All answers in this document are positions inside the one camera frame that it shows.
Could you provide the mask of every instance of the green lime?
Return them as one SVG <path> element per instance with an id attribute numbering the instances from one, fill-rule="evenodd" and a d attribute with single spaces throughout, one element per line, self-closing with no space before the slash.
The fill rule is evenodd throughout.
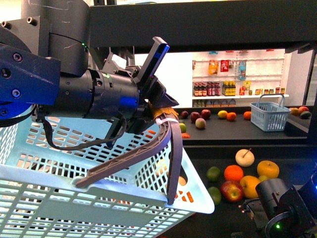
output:
<path id="1" fill-rule="evenodd" d="M 210 197 L 212 198 L 214 205 L 215 206 L 218 205 L 220 203 L 220 201 L 221 201 L 221 192 L 220 192 L 220 190 L 218 188 L 216 188 L 216 187 L 210 187 L 210 188 L 207 189 L 207 191 L 208 191 Z"/>
<path id="2" fill-rule="evenodd" d="M 182 133 L 186 133 L 186 125 L 184 123 L 180 123 L 179 127 Z"/>
<path id="3" fill-rule="evenodd" d="M 218 167 L 211 167 L 208 169 L 206 174 L 208 181 L 210 182 L 217 182 L 220 178 L 220 169 Z"/>

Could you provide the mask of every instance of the white plastic basket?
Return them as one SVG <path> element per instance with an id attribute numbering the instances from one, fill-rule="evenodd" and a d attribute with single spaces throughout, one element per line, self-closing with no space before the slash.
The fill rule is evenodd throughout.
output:
<path id="1" fill-rule="evenodd" d="M 263 94 L 256 103 L 251 103 L 251 122 L 263 131 L 283 131 L 291 110 L 284 107 L 284 95 L 279 104 L 271 102 L 260 102 L 264 96 L 272 94 Z"/>
<path id="2" fill-rule="evenodd" d="M 49 121 L 58 146 L 104 138 L 110 126 L 103 120 Z M 59 151 L 47 144 L 42 125 L 31 120 L 0 128 L 0 238 L 152 238 L 194 212 L 212 213 L 212 199 L 185 151 L 182 168 L 188 182 L 178 185 L 174 204 L 167 205 L 170 144 L 87 188 L 72 184 L 74 177 L 157 132 L 155 125 L 142 135 L 125 134 L 111 150 Z"/>

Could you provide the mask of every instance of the red apple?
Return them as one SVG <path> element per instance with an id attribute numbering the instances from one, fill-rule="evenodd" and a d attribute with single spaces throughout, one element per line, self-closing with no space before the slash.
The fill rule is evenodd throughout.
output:
<path id="1" fill-rule="evenodd" d="M 188 111 L 183 111 L 180 115 L 182 116 L 183 119 L 186 119 L 188 117 L 189 113 L 188 113 Z"/>
<path id="2" fill-rule="evenodd" d="M 192 112 L 192 113 L 190 113 L 190 120 L 191 120 L 192 122 L 195 123 L 198 118 L 200 118 L 200 114 L 199 114 L 198 112 Z"/>
<path id="3" fill-rule="evenodd" d="M 299 111 L 299 114 L 301 114 L 302 112 L 309 112 L 309 109 L 308 107 L 302 106 L 298 108 L 298 111 Z"/>
<path id="4" fill-rule="evenodd" d="M 202 118 L 203 118 L 203 119 L 207 120 L 207 119 L 209 119 L 210 116 L 211 116 L 211 111 L 208 110 L 208 109 L 204 109 L 204 110 L 202 110 L 201 115 L 202 115 Z"/>
<path id="5" fill-rule="evenodd" d="M 224 182 L 220 188 L 220 192 L 228 202 L 239 202 L 243 198 L 243 188 L 236 181 L 230 180 Z"/>

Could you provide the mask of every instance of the orange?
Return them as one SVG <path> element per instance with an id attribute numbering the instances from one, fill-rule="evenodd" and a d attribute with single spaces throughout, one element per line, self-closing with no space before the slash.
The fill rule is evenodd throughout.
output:
<path id="1" fill-rule="evenodd" d="M 227 114 L 227 119 L 228 120 L 236 120 L 237 115 L 235 113 L 228 113 Z"/>
<path id="2" fill-rule="evenodd" d="M 236 181 L 240 182 L 240 180 L 243 178 L 243 170 L 237 165 L 229 165 L 225 170 L 224 170 L 224 179 L 226 181 Z"/>
<path id="3" fill-rule="evenodd" d="M 245 176 L 241 179 L 240 185 L 243 188 L 243 194 L 246 198 L 248 199 L 253 199 L 253 198 L 258 198 L 258 193 L 256 191 L 256 186 L 260 183 L 261 181 L 254 176 Z"/>
<path id="4" fill-rule="evenodd" d="M 247 111 L 243 114 L 245 120 L 251 120 L 251 112 Z"/>

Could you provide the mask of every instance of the lime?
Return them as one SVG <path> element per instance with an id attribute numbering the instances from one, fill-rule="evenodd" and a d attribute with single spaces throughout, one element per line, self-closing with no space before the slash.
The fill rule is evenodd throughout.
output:
<path id="1" fill-rule="evenodd" d="M 261 182 L 263 182 L 263 181 L 265 181 L 265 180 L 268 180 L 268 177 L 265 176 L 265 175 L 261 175 L 261 176 L 259 177 L 259 180 L 260 180 Z"/>
<path id="2" fill-rule="evenodd" d="M 217 182 L 220 177 L 220 169 L 218 167 L 211 167 L 208 169 L 207 174 L 206 174 L 208 181 L 210 182 Z"/>
<path id="3" fill-rule="evenodd" d="M 225 119 L 225 118 L 227 118 L 227 114 L 228 114 L 227 111 L 220 111 L 220 112 L 218 112 L 218 117 Z"/>
<path id="4" fill-rule="evenodd" d="M 220 192 L 220 190 L 218 188 L 216 188 L 216 187 L 210 187 L 210 188 L 207 189 L 207 191 L 208 191 L 210 197 L 212 198 L 214 205 L 215 206 L 218 205 L 220 203 L 220 201 L 221 201 L 221 192 Z"/>
<path id="5" fill-rule="evenodd" d="M 184 123 L 180 123 L 179 127 L 180 127 L 180 130 L 181 130 L 182 133 L 186 132 L 186 125 Z"/>

